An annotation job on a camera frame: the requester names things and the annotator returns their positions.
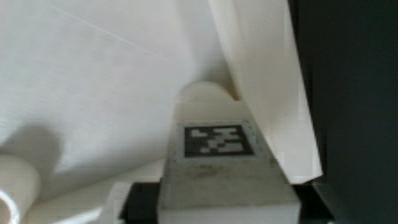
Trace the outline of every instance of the white block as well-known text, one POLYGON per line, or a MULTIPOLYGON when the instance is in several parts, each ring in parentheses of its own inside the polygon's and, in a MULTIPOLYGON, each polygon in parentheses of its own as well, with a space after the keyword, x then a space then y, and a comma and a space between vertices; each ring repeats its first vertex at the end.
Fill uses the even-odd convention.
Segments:
POLYGON ((246 104, 182 104, 178 123, 162 179, 160 224, 297 223, 301 202, 246 104), (192 129, 208 136, 191 135, 192 129), (212 148, 208 141, 223 135, 221 129, 239 139, 226 138, 226 145, 212 148), (244 151, 224 150, 228 144, 242 144, 244 151))

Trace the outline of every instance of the white wall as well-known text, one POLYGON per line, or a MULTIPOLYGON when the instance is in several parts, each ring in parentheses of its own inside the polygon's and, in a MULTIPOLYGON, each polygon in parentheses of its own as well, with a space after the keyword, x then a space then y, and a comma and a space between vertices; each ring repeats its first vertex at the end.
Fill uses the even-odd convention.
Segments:
POLYGON ((0 152, 50 199, 164 156, 178 92, 228 68, 207 1, 0 5, 0 152))
POLYGON ((237 91, 292 183, 322 175, 287 0, 210 0, 237 91))

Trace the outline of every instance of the white surface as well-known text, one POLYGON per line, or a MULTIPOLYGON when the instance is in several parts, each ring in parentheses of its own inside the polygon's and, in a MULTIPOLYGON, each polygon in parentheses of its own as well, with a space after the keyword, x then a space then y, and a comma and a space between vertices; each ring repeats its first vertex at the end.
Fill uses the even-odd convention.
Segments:
POLYGON ((210 0, 239 93, 292 183, 322 175, 287 0, 210 0))
POLYGON ((38 203, 29 211, 24 224, 98 224, 114 184, 118 182, 130 184, 139 181, 157 182, 162 172, 164 160, 139 167, 61 197, 38 203))
POLYGON ((20 224, 41 192, 36 168, 18 157, 0 155, 0 223, 20 224))
POLYGON ((0 0, 0 152, 50 199, 166 154, 187 84, 230 85, 208 2, 0 0))
POLYGON ((159 202, 160 224, 299 222, 301 202, 242 102, 178 105, 176 123, 200 126, 249 121, 255 156, 184 158, 175 130, 159 202))

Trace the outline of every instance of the dark panel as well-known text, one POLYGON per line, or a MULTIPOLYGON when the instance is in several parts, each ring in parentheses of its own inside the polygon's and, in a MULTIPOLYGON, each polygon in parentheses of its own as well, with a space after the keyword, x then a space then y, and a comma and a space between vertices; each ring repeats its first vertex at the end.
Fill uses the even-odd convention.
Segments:
POLYGON ((292 1, 326 184, 359 223, 398 223, 398 1, 292 1))

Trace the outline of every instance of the curved white edge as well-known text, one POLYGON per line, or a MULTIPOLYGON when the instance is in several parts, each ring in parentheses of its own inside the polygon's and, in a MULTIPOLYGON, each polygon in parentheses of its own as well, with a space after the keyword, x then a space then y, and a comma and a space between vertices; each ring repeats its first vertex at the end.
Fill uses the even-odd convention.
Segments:
POLYGON ((223 50, 292 184, 322 175, 287 0, 210 0, 223 50))
POLYGON ((9 224, 20 224, 22 220, 20 208, 13 198, 9 197, 9 194, 4 191, 0 191, 0 200, 4 201, 9 208, 9 218, 11 218, 9 224))

